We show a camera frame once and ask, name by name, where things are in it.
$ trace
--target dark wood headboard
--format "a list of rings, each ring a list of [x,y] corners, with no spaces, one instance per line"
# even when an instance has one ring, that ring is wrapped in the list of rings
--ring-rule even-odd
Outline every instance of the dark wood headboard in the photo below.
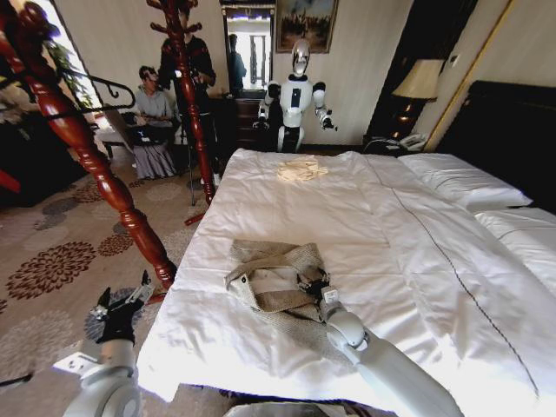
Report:
[[[497,176],[556,214],[556,88],[473,83],[436,151]]]

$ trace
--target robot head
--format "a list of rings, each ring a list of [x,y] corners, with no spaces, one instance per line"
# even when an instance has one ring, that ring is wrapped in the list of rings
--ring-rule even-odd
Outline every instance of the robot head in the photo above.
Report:
[[[302,76],[309,64],[309,42],[307,39],[298,39],[292,49],[292,69],[295,76]]]

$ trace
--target table lamp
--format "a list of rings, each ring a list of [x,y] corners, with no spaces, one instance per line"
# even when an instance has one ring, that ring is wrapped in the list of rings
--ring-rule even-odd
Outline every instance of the table lamp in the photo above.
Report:
[[[390,134],[393,139],[409,135],[425,104],[438,96],[438,77],[443,63],[442,59],[418,59],[392,93],[393,96],[406,98],[400,101],[400,108],[394,115]]]

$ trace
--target picture frame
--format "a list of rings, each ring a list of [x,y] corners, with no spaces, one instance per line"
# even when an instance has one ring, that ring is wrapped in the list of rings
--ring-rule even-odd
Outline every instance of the picture frame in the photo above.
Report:
[[[276,53],[291,52],[295,41],[309,41],[312,54],[330,51],[339,0],[277,0]]]

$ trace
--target white pillow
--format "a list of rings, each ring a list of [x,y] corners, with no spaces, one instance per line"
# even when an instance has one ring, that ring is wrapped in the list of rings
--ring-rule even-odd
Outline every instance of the white pillow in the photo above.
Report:
[[[555,215],[540,208],[510,208],[475,217],[556,296]]]
[[[426,185],[475,212],[526,206],[531,199],[510,184],[446,154],[418,154],[398,158]]]

